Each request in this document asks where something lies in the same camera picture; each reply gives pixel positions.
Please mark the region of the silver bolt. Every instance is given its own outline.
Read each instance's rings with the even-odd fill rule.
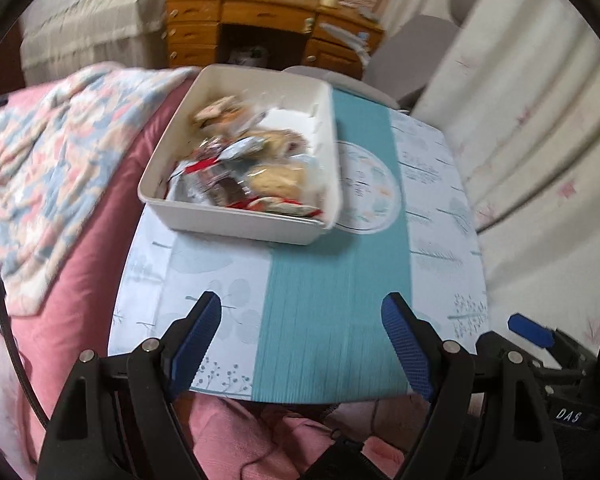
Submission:
[[[160,340],[155,337],[145,339],[142,342],[142,350],[145,352],[153,352],[154,350],[157,350],[158,346],[160,346]]]
[[[449,354],[457,354],[460,351],[460,345],[451,340],[443,342],[442,348]]]
[[[507,354],[509,361],[511,361],[515,365],[519,365],[522,362],[522,355],[520,352],[511,351]]]
[[[80,361],[82,361],[83,363],[88,363],[89,361],[91,361],[94,357],[96,357],[96,352],[94,352],[93,350],[83,350],[82,352],[80,352]]]

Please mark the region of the blue gripper pad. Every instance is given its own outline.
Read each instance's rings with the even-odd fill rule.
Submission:
[[[509,330],[532,342],[540,348],[551,348],[554,345],[554,333],[552,330],[539,325],[522,314],[514,314],[507,323]]]
[[[384,297],[381,309],[382,325],[394,346],[394,351],[409,384],[425,400],[431,402],[435,394],[435,387],[430,379],[429,359],[405,315],[401,312],[397,304],[400,301],[408,308],[400,294],[393,293]]]
[[[169,335],[172,328],[174,330],[178,328],[174,325],[187,322],[190,324],[193,320],[187,333],[176,336],[176,340],[179,339],[182,342],[176,349],[173,349],[173,357],[170,359],[171,370],[166,370],[167,376],[170,378],[168,392],[171,399],[175,399],[191,386],[206,350],[218,330],[221,317],[220,298],[213,292],[205,292],[191,309],[189,315],[185,319],[174,321],[167,330],[165,336]]]

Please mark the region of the circular print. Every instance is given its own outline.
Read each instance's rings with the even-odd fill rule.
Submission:
[[[373,153],[350,142],[338,142],[343,205],[336,227],[369,235],[387,229],[398,218],[400,188]]]

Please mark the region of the chair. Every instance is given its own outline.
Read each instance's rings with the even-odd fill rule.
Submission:
[[[373,54],[366,42],[329,23],[320,26],[353,49],[365,69],[362,81],[311,66],[292,66],[285,72],[322,79],[333,87],[394,109],[411,108],[426,88],[476,0],[449,0],[454,22],[420,14],[406,22]]]

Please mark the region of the table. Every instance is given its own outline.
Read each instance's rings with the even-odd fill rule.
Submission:
[[[442,339],[488,330],[477,236],[441,132],[334,91],[344,208],[310,246],[175,233],[145,208],[109,353],[160,337],[204,290],[222,322],[192,389],[262,402],[396,396],[408,383],[380,319],[403,294]]]
[[[362,78],[358,55],[321,23],[365,38],[370,54],[384,36],[357,10],[320,0],[167,0],[170,66],[226,62],[232,47],[259,44],[270,52],[268,68],[305,64]]]

